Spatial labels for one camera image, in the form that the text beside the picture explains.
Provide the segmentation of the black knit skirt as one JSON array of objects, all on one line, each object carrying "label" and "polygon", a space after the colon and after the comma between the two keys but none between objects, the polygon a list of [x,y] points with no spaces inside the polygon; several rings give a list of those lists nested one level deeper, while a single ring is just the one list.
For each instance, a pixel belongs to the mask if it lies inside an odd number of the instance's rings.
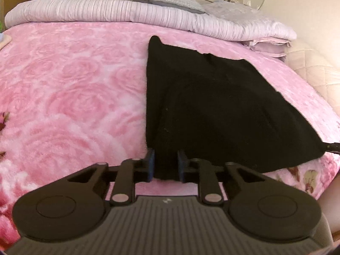
[{"label": "black knit skirt", "polygon": [[146,77],[146,143],[157,179],[179,179],[179,151],[259,173],[324,155],[310,123],[245,60],[200,54],[153,36]]}]

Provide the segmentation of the white quilted pillow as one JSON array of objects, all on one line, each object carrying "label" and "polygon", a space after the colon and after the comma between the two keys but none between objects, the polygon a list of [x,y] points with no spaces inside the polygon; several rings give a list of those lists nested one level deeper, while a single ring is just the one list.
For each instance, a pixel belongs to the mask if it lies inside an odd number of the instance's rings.
[{"label": "white quilted pillow", "polygon": [[301,40],[291,42],[285,48],[285,52],[285,63],[307,81],[331,105],[336,114],[339,114],[339,69]]}]

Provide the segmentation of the pink floral bed blanket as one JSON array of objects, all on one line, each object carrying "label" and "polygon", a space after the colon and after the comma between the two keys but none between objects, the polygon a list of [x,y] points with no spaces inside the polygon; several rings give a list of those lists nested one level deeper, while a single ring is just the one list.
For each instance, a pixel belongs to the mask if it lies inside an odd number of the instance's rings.
[{"label": "pink floral bed blanket", "polygon": [[25,193],[104,161],[142,157],[147,46],[165,44],[249,61],[311,123],[339,141],[339,117],[285,63],[239,43],[139,23],[26,23],[1,50],[1,249],[19,234],[13,205]]}]

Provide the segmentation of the pink folded sheets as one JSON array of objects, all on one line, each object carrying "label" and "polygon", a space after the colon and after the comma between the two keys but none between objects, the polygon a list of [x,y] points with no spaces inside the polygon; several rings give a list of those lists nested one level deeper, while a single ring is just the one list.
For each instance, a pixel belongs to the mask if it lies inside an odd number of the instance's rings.
[{"label": "pink folded sheets", "polygon": [[282,58],[286,56],[286,50],[290,47],[289,41],[242,41],[242,45],[251,51],[266,55],[273,58]]}]

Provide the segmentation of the lilac striped folded quilt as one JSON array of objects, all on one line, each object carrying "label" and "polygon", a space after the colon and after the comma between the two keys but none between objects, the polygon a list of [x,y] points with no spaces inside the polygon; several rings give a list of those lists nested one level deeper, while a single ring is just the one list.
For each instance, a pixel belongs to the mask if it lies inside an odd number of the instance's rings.
[{"label": "lilac striped folded quilt", "polygon": [[295,31],[261,11],[226,1],[203,5],[203,14],[131,0],[31,0],[5,15],[7,28],[31,22],[133,22],[190,31],[226,41],[267,37],[293,41]]}]

